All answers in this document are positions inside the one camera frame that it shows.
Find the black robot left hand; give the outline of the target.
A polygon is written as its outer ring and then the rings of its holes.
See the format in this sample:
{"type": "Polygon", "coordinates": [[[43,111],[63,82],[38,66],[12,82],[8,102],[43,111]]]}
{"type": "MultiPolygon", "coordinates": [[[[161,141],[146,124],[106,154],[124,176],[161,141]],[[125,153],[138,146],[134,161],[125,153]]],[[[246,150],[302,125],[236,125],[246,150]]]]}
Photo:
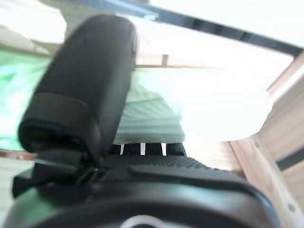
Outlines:
{"type": "Polygon", "coordinates": [[[278,228],[247,180],[186,155],[180,115],[132,80],[134,24],[94,16],[64,42],[18,127],[37,154],[6,228],[278,228]]]}

